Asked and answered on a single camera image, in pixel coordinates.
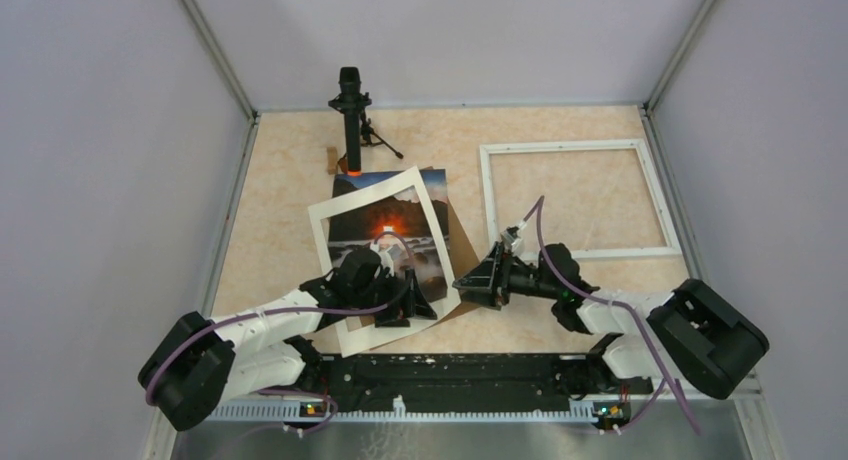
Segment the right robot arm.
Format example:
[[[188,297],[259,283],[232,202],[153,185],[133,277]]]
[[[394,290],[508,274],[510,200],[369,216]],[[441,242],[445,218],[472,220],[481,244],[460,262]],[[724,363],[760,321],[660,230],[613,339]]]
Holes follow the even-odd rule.
[[[589,384],[612,392],[626,379],[680,379],[700,393],[728,398],[768,353],[765,333],[707,283],[689,278],[669,292],[628,292],[590,285],[562,243],[527,263],[503,243],[455,280],[462,299],[499,310],[512,295],[551,301],[566,330],[610,335],[586,365]]]

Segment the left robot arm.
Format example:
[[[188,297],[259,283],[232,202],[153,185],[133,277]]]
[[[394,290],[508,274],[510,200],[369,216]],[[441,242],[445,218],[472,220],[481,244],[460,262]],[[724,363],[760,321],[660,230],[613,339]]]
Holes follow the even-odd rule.
[[[324,357],[308,336],[349,317],[371,316],[379,327],[435,320],[411,266],[358,248],[324,275],[281,298],[217,319],[181,316],[138,374],[145,401],[178,431],[204,421],[232,398],[289,386],[322,395]]]

